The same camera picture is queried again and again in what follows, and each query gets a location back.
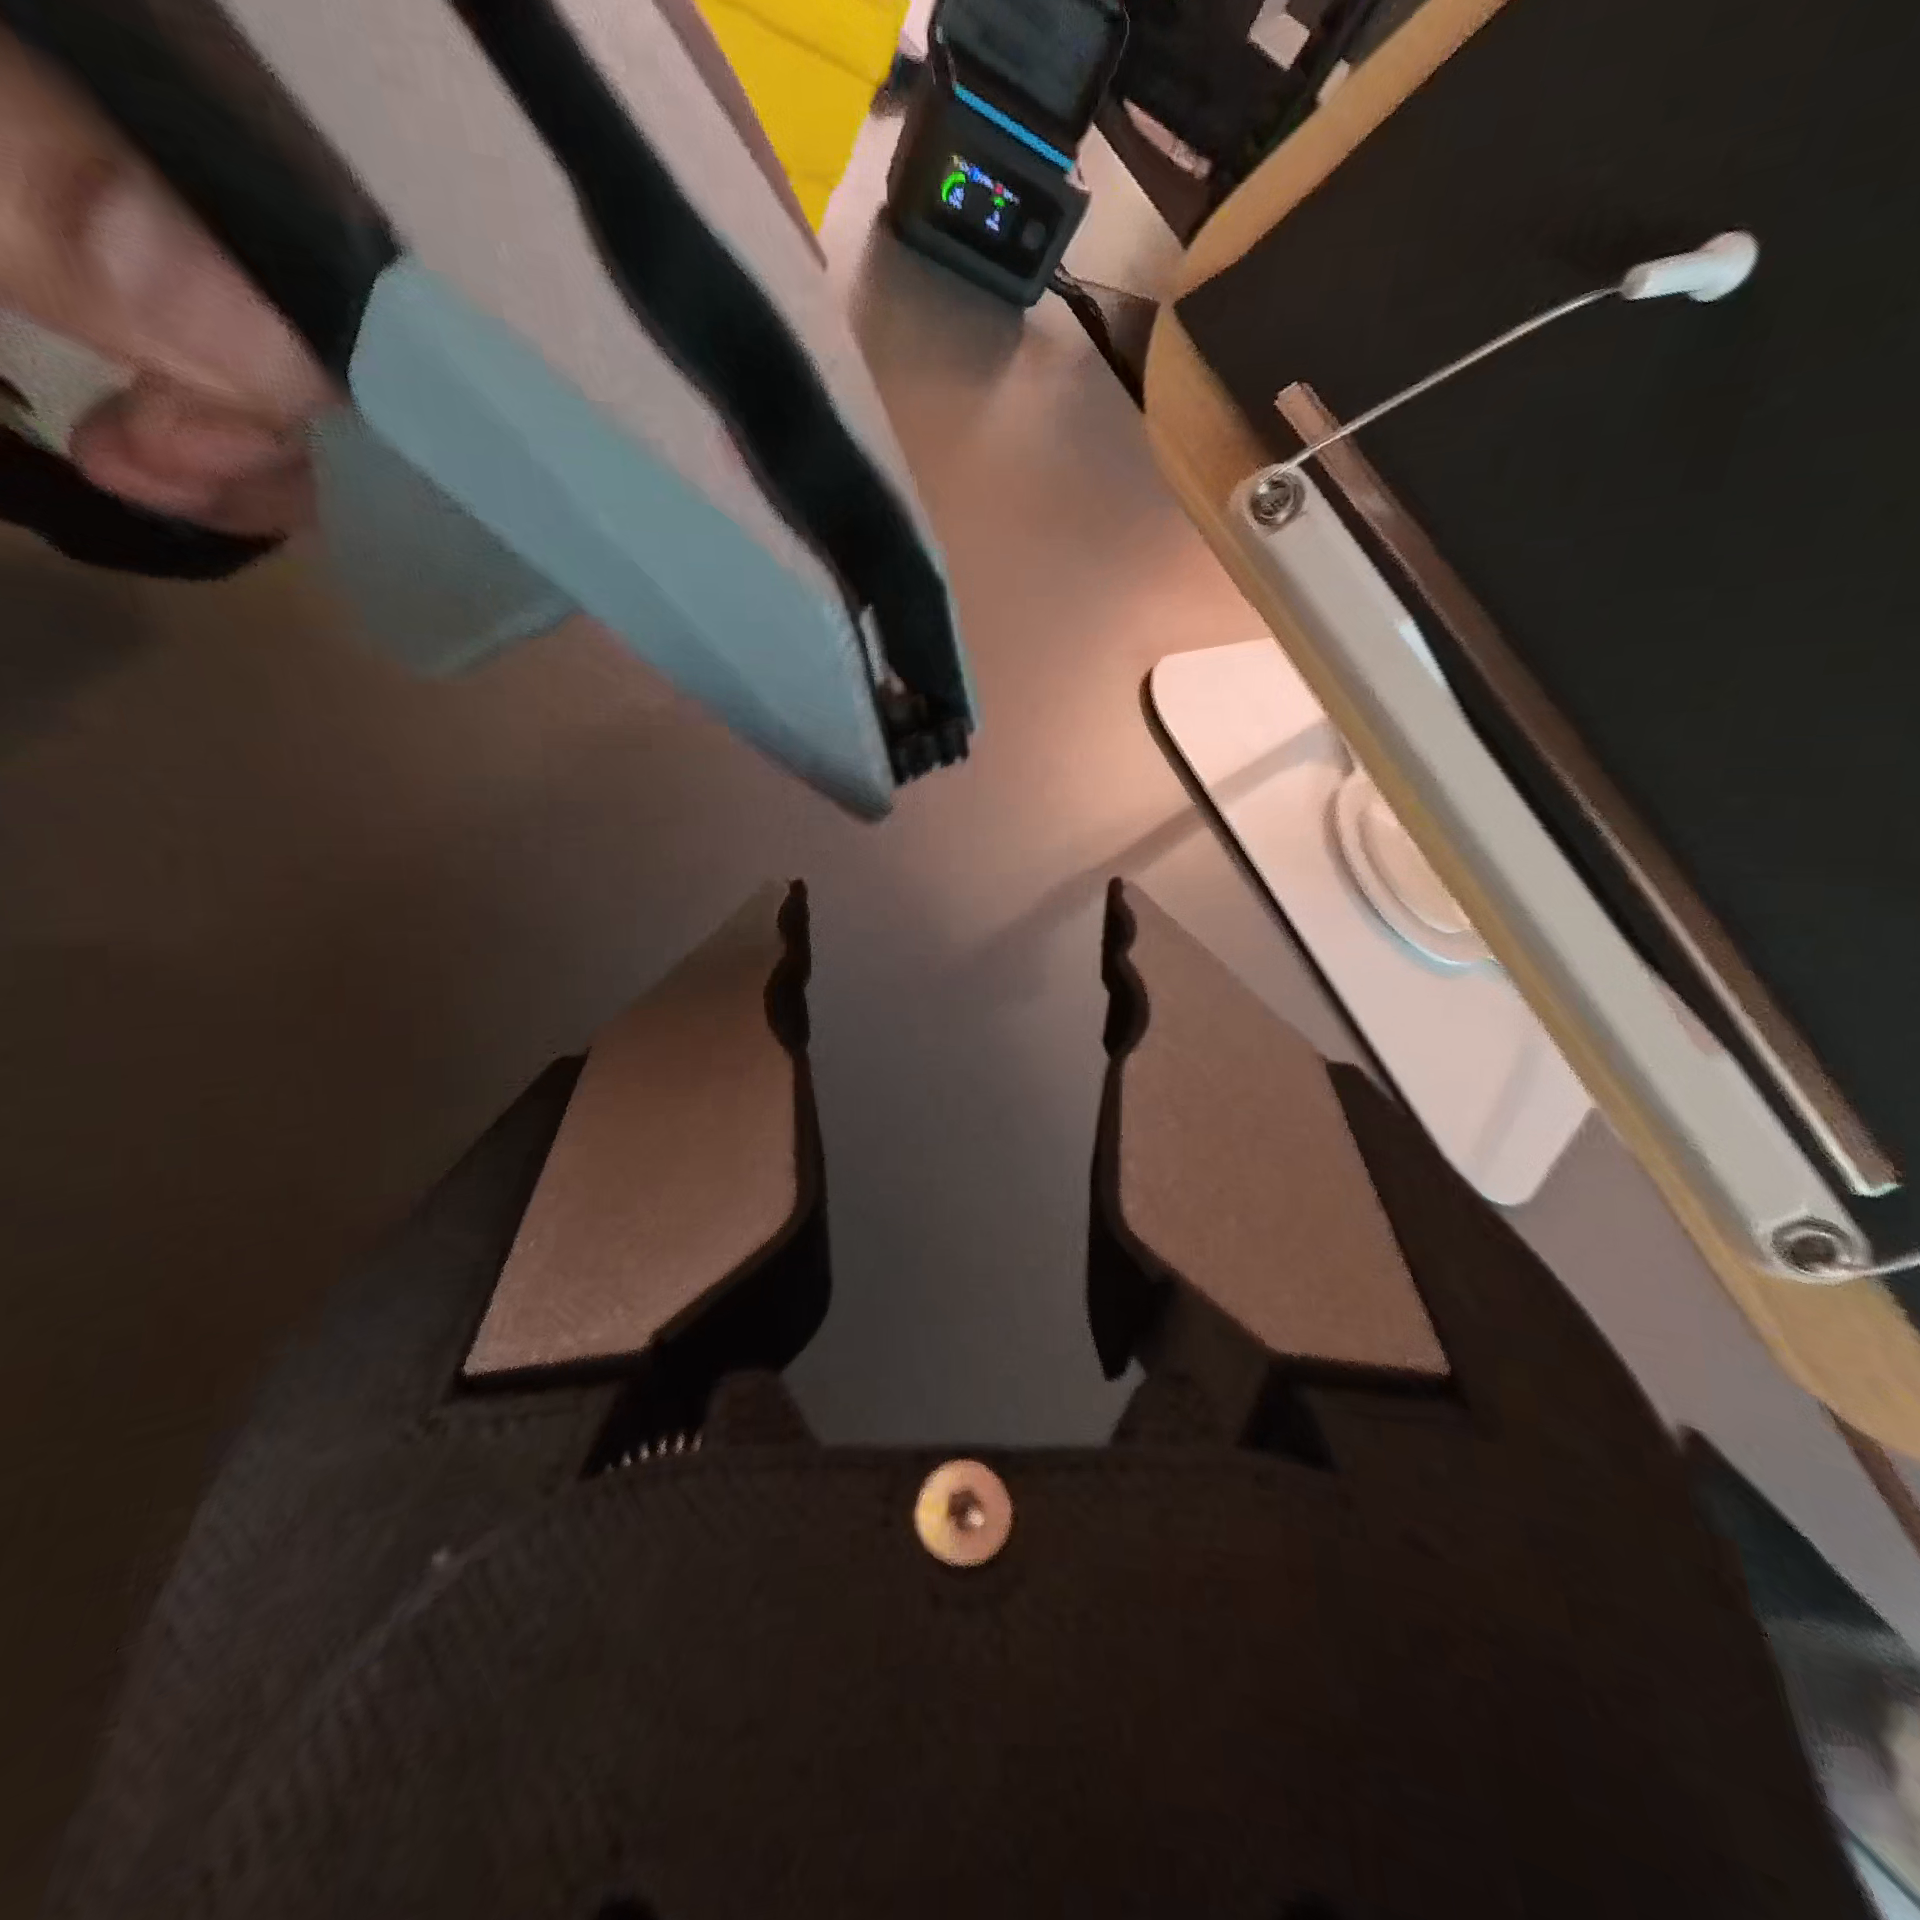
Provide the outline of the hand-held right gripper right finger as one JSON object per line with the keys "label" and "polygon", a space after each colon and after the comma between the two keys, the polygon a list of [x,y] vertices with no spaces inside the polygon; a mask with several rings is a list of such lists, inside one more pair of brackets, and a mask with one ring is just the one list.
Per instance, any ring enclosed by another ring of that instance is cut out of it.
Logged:
{"label": "hand-held right gripper right finger", "polygon": [[1123,878],[1101,980],[1086,1317],[1103,1374],[1146,1366],[1164,1315],[1196,1305],[1274,1363],[1450,1380],[1324,1055]]}

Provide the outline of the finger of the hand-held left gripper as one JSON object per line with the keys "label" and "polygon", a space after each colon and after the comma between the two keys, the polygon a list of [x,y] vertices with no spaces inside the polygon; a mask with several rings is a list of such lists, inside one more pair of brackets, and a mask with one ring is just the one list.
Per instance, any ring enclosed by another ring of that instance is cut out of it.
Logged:
{"label": "finger of the hand-held left gripper", "polygon": [[854,814],[898,787],[854,708],[831,582],[601,266],[468,4],[226,4],[397,244],[345,384],[364,428],[541,598],[589,612]]}
{"label": "finger of the hand-held left gripper", "polygon": [[812,230],[691,4],[466,4],[591,250],[828,580],[877,785],[967,761],[948,570]]}

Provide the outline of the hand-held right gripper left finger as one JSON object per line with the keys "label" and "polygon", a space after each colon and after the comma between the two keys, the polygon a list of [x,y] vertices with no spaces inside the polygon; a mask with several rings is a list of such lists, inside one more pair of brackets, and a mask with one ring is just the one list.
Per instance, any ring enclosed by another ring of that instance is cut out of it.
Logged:
{"label": "hand-held right gripper left finger", "polygon": [[810,898],[761,886],[589,1045],[462,1363],[480,1388],[661,1354],[816,1222]]}

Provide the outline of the person's left hand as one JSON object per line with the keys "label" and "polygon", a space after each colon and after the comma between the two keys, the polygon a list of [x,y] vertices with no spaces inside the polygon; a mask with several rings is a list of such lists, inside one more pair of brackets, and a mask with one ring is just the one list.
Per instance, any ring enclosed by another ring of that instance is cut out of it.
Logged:
{"label": "person's left hand", "polygon": [[323,365],[125,136],[11,32],[3,303],[125,379],[70,433],[91,485],[239,541],[313,524],[309,428],[337,402]]}

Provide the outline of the yellow plastic bin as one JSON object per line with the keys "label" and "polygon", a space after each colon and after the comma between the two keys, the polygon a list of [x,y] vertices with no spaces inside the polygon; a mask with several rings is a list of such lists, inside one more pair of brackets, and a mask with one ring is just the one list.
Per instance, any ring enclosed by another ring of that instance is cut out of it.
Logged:
{"label": "yellow plastic bin", "polygon": [[908,2],[699,2],[806,224],[820,230],[900,55]]}

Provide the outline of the black charger with display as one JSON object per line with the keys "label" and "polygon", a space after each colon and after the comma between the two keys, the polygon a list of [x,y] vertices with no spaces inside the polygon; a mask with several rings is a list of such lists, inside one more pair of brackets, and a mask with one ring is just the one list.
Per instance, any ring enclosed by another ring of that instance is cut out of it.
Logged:
{"label": "black charger with display", "polygon": [[932,4],[893,235],[1011,308],[1042,300],[1092,204],[1083,148],[1129,37],[1125,2]]}

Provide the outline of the black office chair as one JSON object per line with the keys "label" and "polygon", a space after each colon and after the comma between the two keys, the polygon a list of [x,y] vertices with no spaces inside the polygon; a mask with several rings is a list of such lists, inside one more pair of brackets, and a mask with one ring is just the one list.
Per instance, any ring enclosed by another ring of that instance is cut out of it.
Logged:
{"label": "black office chair", "polygon": [[1417,2],[1131,2],[1097,125],[1189,244]]}

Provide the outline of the metal page holder clip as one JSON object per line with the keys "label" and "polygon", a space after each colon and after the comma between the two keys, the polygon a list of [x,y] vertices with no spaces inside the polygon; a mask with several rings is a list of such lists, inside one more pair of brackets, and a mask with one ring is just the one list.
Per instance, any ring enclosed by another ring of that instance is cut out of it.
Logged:
{"label": "metal page holder clip", "polygon": [[1519,324],[1512,324],[1486,342],[1459,355],[1456,358],[1433,369],[1405,389],[1383,396],[1358,417],[1308,441],[1290,455],[1278,468],[1278,474],[1294,474],[1317,462],[1324,452],[1357,439],[1365,431],[1388,420],[1408,404],[1426,398],[1445,384],[1473,372],[1510,348],[1547,332],[1549,329],[1573,321],[1605,304],[1653,304],[1682,300],[1697,307],[1711,307],[1730,298],[1744,289],[1760,262],[1760,241],[1749,230],[1727,230],[1689,252],[1670,252],[1630,266],[1619,280],[1597,286],[1590,293],[1552,304]]}

